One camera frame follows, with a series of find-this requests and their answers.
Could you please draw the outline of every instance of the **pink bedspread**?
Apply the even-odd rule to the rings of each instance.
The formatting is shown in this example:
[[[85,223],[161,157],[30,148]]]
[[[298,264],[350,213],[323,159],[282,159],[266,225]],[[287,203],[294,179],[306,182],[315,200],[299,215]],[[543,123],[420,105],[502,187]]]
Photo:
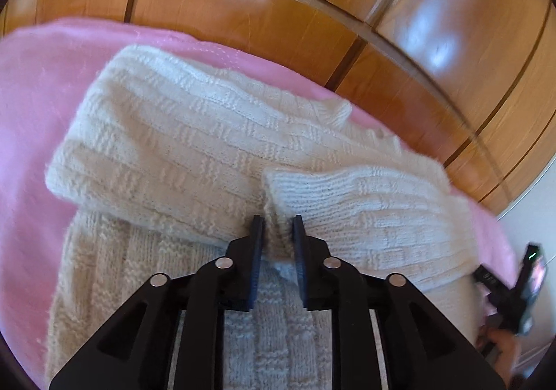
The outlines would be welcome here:
[[[44,170],[85,91],[129,44],[238,70],[312,99],[337,97],[278,64],[180,33],[104,20],[64,19],[23,28],[0,41],[0,331],[41,388],[48,310],[63,235],[75,207],[44,185]],[[352,120],[383,127],[356,108]],[[513,250],[494,216],[469,201],[483,262],[509,283]]]

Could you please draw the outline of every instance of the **human hand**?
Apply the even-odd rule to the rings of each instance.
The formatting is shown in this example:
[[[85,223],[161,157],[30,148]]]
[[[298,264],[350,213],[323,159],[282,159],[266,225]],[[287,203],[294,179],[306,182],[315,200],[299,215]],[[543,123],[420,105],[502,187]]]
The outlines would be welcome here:
[[[502,377],[507,387],[512,379],[514,365],[521,354],[519,340],[511,331],[483,326],[477,338],[477,349],[482,349],[487,341],[493,342],[500,352],[494,362],[494,370]]]

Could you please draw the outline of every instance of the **white wall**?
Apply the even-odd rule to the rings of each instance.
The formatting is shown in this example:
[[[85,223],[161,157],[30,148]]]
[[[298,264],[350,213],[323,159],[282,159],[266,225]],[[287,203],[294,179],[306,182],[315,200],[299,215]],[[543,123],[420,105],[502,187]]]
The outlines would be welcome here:
[[[540,243],[547,260],[556,256],[556,164],[500,218],[518,257],[527,243]],[[535,326],[522,339],[524,350],[549,342],[556,333],[556,259],[549,263],[547,278],[533,310]]]

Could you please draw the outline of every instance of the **cream knit fabric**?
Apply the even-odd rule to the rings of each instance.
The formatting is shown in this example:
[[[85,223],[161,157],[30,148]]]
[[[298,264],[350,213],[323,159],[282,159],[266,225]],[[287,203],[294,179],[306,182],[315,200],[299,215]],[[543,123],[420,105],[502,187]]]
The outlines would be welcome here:
[[[330,317],[301,308],[291,216],[360,271],[406,274],[468,338],[478,299],[466,202],[443,168],[311,101],[149,47],[91,86],[48,168],[77,203],[48,334],[51,379],[151,274],[195,272],[268,221],[256,308],[226,315],[227,389],[329,388]]]

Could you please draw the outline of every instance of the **knit pattern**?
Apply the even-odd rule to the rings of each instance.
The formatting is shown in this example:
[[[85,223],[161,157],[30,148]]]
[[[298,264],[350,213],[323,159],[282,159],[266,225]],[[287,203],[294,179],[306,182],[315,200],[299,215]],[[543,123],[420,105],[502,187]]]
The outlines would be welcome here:
[[[116,55],[46,175],[80,206],[51,309],[47,378],[151,274],[195,272],[260,213],[269,242],[259,297],[251,313],[226,314],[225,388],[330,386],[330,315],[301,308],[293,214],[360,271],[402,270],[472,338],[466,205],[441,165],[351,124],[350,113],[345,100],[306,100],[149,47]]]

